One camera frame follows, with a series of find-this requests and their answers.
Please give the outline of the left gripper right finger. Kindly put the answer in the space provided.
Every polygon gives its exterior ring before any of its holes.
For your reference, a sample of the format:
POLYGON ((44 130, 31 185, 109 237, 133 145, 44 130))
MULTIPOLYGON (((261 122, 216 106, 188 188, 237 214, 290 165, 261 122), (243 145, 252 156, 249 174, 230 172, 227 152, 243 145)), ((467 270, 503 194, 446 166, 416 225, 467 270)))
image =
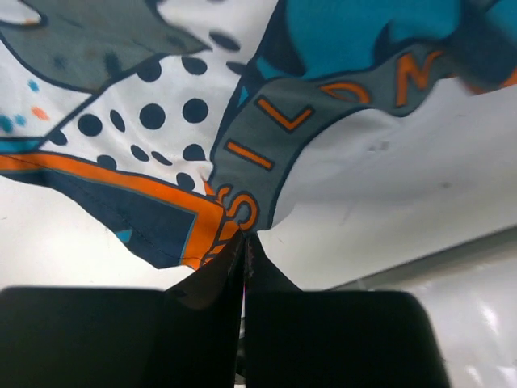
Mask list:
POLYGON ((303 291, 246 238, 248 387, 449 387, 431 322, 402 291, 303 291))

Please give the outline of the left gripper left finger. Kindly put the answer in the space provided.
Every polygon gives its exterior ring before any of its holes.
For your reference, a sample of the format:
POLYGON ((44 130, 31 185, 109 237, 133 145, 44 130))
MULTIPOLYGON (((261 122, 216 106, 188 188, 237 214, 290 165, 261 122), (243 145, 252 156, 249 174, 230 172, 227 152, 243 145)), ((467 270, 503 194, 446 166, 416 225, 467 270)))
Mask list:
POLYGON ((4 289, 2 386, 233 386, 243 243, 166 290, 4 289))

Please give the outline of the colourful patterned shorts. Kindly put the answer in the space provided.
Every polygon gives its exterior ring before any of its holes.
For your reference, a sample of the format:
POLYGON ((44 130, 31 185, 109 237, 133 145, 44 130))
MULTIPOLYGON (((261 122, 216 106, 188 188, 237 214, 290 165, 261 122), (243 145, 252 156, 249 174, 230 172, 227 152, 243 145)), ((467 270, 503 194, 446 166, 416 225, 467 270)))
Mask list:
POLYGON ((513 1, 4 1, 1 174, 199 268, 371 166, 446 88, 516 84, 513 1))

